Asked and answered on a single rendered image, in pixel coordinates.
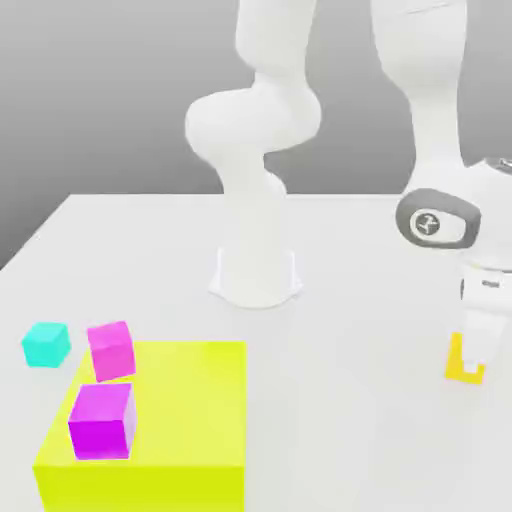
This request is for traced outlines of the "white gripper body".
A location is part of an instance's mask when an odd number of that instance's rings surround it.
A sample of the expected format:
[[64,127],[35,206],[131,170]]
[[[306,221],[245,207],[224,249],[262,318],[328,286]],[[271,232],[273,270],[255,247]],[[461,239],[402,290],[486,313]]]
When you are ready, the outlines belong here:
[[467,308],[512,315],[512,272],[465,270],[462,301]]

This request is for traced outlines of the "small orange cube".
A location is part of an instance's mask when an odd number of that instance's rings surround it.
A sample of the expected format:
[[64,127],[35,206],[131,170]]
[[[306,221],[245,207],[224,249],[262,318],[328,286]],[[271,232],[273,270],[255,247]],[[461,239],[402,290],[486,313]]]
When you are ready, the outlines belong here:
[[481,385],[483,383],[485,366],[478,364],[475,372],[465,370],[462,360],[462,335],[454,332],[451,335],[450,348],[448,352],[445,378],[473,385]]

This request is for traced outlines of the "small pink cube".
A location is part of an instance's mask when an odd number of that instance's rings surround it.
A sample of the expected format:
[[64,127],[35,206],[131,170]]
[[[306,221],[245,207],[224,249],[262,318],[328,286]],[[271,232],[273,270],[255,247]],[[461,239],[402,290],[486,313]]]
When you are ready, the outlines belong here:
[[88,328],[87,338],[97,382],[136,373],[133,340],[125,321]]

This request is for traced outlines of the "small magenta cube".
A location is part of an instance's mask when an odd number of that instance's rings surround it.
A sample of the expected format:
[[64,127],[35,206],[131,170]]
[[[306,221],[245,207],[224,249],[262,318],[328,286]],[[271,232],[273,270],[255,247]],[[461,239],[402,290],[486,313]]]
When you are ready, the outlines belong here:
[[128,459],[137,428],[133,384],[82,385],[68,428],[78,460]]

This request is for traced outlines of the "small cyan cube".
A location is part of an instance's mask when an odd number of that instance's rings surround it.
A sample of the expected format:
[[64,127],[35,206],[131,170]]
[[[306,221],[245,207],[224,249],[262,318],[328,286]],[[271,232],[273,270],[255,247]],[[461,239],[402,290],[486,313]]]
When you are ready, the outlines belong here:
[[68,328],[63,323],[38,322],[21,341],[29,367],[58,368],[71,350]]

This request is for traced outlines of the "large yellow box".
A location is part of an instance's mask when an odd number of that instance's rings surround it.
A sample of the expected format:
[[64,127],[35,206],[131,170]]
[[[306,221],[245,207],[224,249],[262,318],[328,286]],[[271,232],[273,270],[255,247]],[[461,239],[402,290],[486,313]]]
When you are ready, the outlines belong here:
[[246,345],[137,342],[129,458],[76,459],[68,418],[82,358],[33,463],[44,512],[244,512]]

